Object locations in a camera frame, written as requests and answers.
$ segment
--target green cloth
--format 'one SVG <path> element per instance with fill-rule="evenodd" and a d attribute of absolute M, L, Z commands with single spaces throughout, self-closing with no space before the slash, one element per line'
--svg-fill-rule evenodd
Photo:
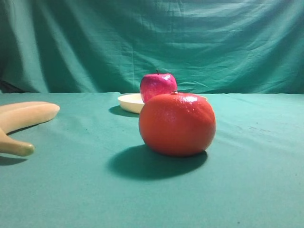
<path fill-rule="evenodd" d="M 26 92 L 304 93 L 303 0 L 0 0 L 0 79 Z"/>
<path fill-rule="evenodd" d="M 36 150 L 0 157 L 1 227 L 303 227 L 304 95 L 205 94 L 217 132 L 191 158 L 145 147 L 119 95 L 0 95 L 61 107 L 11 135 Z"/>

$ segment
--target green backdrop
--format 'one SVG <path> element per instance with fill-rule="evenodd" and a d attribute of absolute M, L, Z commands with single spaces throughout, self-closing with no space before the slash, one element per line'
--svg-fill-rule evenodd
<path fill-rule="evenodd" d="M 0 0 L 4 92 L 304 93 L 303 0 Z"/>

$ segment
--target white plate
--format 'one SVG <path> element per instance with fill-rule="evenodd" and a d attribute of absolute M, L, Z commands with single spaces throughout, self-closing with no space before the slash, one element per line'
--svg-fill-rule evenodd
<path fill-rule="evenodd" d="M 143 108 L 143 100 L 141 94 L 127 94 L 118 97 L 119 105 L 122 109 L 139 114 Z"/>

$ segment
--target green tablecloth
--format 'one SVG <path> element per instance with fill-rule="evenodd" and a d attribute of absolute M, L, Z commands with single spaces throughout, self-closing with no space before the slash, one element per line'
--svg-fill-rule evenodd
<path fill-rule="evenodd" d="M 0 157 L 2 228 L 303 227 L 304 95 L 204 95 L 217 133 L 191 158 L 145 147 L 119 95 L 0 95 L 61 106 L 11 135 L 33 155 Z"/>

